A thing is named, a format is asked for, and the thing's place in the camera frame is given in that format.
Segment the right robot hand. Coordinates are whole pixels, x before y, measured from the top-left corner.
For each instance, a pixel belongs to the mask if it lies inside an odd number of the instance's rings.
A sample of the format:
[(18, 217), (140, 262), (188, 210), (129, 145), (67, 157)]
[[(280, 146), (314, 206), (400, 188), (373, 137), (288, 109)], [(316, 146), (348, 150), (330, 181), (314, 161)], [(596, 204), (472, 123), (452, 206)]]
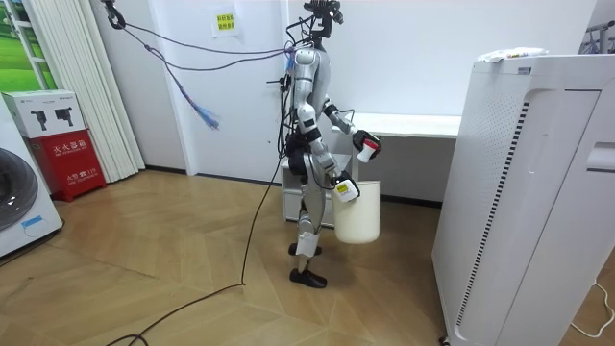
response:
[(333, 181), (333, 192), (340, 202), (347, 203), (360, 196), (360, 189), (357, 183), (347, 171), (342, 171)]

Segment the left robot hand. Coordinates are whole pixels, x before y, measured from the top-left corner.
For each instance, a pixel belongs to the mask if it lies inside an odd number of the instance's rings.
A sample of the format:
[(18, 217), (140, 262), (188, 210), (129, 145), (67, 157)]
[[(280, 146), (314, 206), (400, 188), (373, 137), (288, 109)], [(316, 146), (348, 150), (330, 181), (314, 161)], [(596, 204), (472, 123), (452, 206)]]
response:
[(358, 130), (353, 134), (353, 145), (358, 150), (357, 158), (364, 163), (373, 160), (382, 149), (381, 141), (364, 130)]

